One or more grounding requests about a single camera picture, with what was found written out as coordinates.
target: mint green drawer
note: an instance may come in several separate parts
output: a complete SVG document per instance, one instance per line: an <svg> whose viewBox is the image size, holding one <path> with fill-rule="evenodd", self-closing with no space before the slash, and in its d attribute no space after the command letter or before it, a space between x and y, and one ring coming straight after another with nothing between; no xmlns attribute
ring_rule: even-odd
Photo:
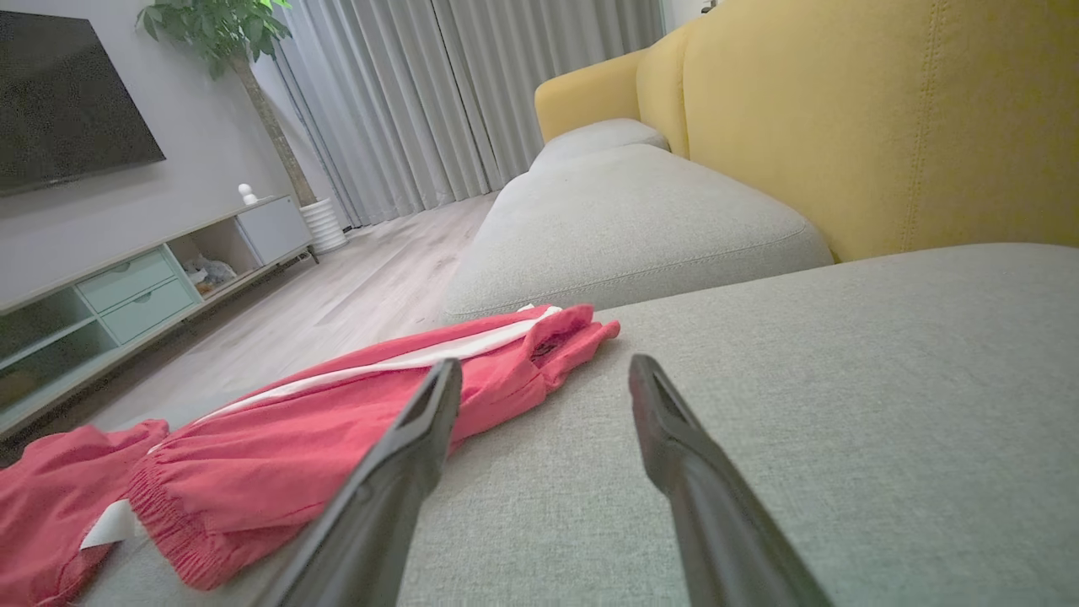
<svg viewBox="0 0 1079 607"><path fill-rule="evenodd" d="M126 344L192 303L183 284L174 279L124 303L101 317L101 320L112 331L112 335L117 336L117 342Z"/></svg>
<svg viewBox="0 0 1079 607"><path fill-rule="evenodd" d="M104 313L174 275L161 250L155 249L82 280L79 290L94 311Z"/></svg>

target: red garment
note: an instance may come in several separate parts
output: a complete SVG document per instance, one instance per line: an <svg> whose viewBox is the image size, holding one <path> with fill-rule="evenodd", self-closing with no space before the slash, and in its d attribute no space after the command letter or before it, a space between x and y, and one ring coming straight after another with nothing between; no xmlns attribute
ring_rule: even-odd
<svg viewBox="0 0 1079 607"><path fill-rule="evenodd" d="M0 605L65 605L111 546L79 550L135 461L168 432L161 420L105 434L86 426L35 441L0 470Z"/></svg>
<svg viewBox="0 0 1079 607"><path fill-rule="evenodd" d="M372 346L256 395L536 319L545 311ZM602 327L591 318L588 306L555 313L523 339L464 360L454 444L538 405L601 342L618 334L617 323ZM180 578L210 590L318 516L428 371L344 380L196 422L139 461L127 495L132 509Z"/></svg>

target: gray sofa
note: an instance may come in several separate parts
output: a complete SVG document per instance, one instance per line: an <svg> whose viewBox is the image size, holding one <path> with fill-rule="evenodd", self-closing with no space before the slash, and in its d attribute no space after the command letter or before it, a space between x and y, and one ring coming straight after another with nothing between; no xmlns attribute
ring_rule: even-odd
<svg viewBox="0 0 1079 607"><path fill-rule="evenodd" d="M668 152L639 122L607 122L550 141L502 190L450 282L447 323L528 303L611 308L832 262L794 209ZM597 147L597 126L611 147Z"/></svg>
<svg viewBox="0 0 1079 607"><path fill-rule="evenodd" d="M401 604L687 601L641 466L634 353L664 365L835 604L1079 603L1079 249L923 250L597 316L622 335L450 458ZM80 604L243 604L285 557L205 594L127 542Z"/></svg>

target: white plant pot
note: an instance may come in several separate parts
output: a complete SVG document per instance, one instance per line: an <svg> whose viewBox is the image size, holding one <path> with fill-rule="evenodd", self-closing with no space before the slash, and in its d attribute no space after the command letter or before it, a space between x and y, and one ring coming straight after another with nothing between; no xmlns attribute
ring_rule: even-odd
<svg viewBox="0 0 1079 607"><path fill-rule="evenodd" d="M325 197L314 204L300 207L300 213L306 221L311 235L315 237L312 246L316 254L329 252L349 244L341 231L341 223L338 223L337 213L333 212L332 198Z"/></svg>

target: sofa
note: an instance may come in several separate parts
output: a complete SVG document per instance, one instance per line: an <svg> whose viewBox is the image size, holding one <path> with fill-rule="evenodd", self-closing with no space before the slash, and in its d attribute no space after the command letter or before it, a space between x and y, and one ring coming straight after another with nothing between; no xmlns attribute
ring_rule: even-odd
<svg viewBox="0 0 1079 607"><path fill-rule="evenodd" d="M1079 245L1076 12L732 0L555 78L535 94L547 147L498 194L443 320L924 248ZM781 239L797 222L802 242Z"/></svg>
<svg viewBox="0 0 1079 607"><path fill-rule="evenodd" d="M623 333L452 455L399 604L687 602L637 353L834 604L1079 603L1077 13L726 0L543 84L446 317ZM125 542L80 604L242 604L287 557L205 594Z"/></svg>

